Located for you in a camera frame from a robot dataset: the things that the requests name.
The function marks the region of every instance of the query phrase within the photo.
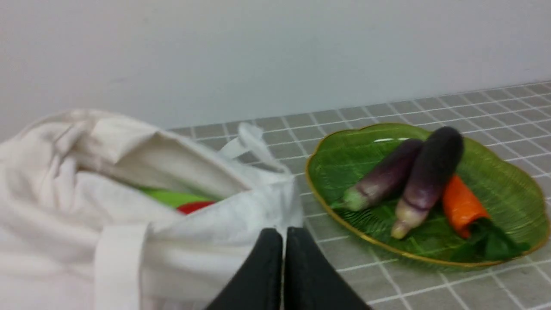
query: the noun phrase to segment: gray tile countertop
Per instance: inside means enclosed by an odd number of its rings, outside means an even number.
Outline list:
[[[545,192],[550,212],[551,83],[248,121],[264,128],[273,154],[296,174],[305,225],[329,262],[376,310],[551,309],[551,244],[479,272],[412,269],[380,259],[334,222],[314,199],[304,176],[308,156],[332,132],[379,122],[429,130],[450,125],[532,175]],[[219,149],[236,135],[238,123],[176,131]],[[248,156],[241,160],[259,165]]]

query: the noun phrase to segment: dark purple eggplant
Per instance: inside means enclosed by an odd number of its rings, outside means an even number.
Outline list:
[[[407,139],[344,192],[340,207],[359,211],[372,207],[403,186],[423,147],[419,139]]]
[[[396,207],[393,238],[404,238],[425,221],[459,165],[463,150],[463,137],[451,127],[437,129],[425,141]]]

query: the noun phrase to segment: leaf-shaped plate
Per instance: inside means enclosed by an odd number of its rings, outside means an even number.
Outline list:
[[[427,130],[406,124],[376,124],[333,133],[319,143],[308,160],[308,184],[337,222],[400,258],[461,269],[502,263],[482,259],[461,263],[450,261],[451,254],[464,240],[448,225],[440,206],[435,206],[425,223],[412,230],[404,240],[392,239],[387,229],[380,228],[394,223],[398,197],[360,212],[337,213],[329,207],[403,139],[424,140],[429,134]],[[528,174],[468,138],[465,138],[465,153],[457,173],[486,207],[497,226],[513,240],[530,244],[530,250],[524,255],[545,244],[550,232],[545,199],[538,184]]]

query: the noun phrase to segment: canvas tote bag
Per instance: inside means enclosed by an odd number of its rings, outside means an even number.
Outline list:
[[[234,158],[251,152],[264,170]],[[183,215],[136,190],[220,199]],[[0,307],[201,309],[260,230],[302,225],[289,169],[240,124],[220,152],[124,115],[73,110],[0,144]]]

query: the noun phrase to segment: white strap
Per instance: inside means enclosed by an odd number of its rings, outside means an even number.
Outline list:
[[[289,168],[275,159],[262,139],[263,131],[257,126],[242,122],[237,130],[237,138],[231,140],[221,150],[220,154],[234,159],[247,152],[251,152],[262,163],[290,174]]]
[[[141,267],[149,224],[107,226],[95,252],[95,310],[141,310]]]

